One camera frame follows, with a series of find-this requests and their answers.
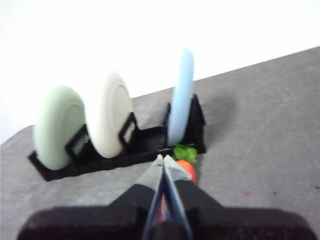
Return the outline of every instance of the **white toy plate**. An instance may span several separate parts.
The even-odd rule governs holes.
[[[132,111],[133,104],[125,82],[116,72],[110,72],[102,85],[94,88],[92,97],[85,103],[91,142],[104,158],[114,158],[123,150],[118,134]],[[127,142],[132,131],[131,126],[125,134]]]

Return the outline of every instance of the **toy carrot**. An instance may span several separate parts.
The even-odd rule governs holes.
[[[191,180],[195,183],[196,171],[194,164],[197,162],[195,159],[197,156],[197,150],[190,146],[175,144],[173,153],[173,157],[176,159],[176,162],[189,173]]]

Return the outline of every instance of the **white wall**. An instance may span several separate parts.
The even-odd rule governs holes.
[[[196,80],[319,46],[320,2],[2,0],[1,26],[3,143],[51,88],[83,95],[106,69],[136,97],[175,85],[183,46]]]

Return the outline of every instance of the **gray countertop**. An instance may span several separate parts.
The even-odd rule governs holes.
[[[197,184],[225,206],[299,213],[319,238],[320,47],[196,81],[194,91],[207,122]],[[135,98],[140,128],[158,126],[171,97]],[[35,211],[109,204],[151,164],[45,182],[27,160],[32,150],[32,126],[1,145],[3,240]]]

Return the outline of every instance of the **red speck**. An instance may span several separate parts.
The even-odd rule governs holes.
[[[244,191],[244,192],[243,192],[243,195],[248,198],[248,197],[251,196],[251,192],[249,192],[249,191]]]

